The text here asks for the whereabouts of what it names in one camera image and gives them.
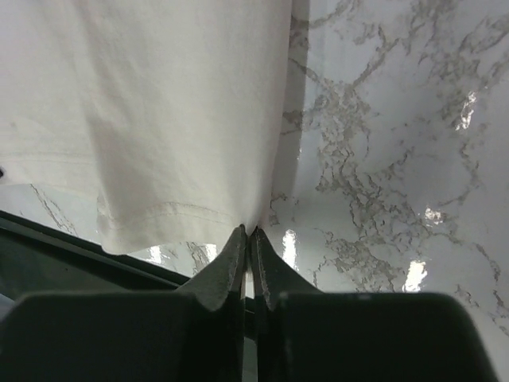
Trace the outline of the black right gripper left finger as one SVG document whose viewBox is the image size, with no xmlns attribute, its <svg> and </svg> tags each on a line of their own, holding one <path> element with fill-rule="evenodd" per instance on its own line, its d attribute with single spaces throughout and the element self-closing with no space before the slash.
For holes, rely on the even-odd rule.
<svg viewBox="0 0 509 382">
<path fill-rule="evenodd" d="M 174 291 L 44 291 L 1 322 L 4 381 L 239 381 L 243 226 Z"/>
</svg>

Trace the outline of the cream green Charlie Brown shirt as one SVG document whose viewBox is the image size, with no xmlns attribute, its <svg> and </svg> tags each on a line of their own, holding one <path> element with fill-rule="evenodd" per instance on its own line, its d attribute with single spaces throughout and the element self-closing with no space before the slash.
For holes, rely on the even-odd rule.
<svg viewBox="0 0 509 382">
<path fill-rule="evenodd" d="M 289 1 L 4 1 L 1 182 L 97 205 L 119 255 L 270 208 Z"/>
</svg>

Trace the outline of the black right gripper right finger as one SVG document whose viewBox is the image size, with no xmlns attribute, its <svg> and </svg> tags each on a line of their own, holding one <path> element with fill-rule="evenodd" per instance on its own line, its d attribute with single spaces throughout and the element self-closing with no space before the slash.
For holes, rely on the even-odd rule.
<svg viewBox="0 0 509 382">
<path fill-rule="evenodd" d="M 325 293 L 253 231 L 261 381 L 494 381 L 474 323 L 436 293 Z"/>
</svg>

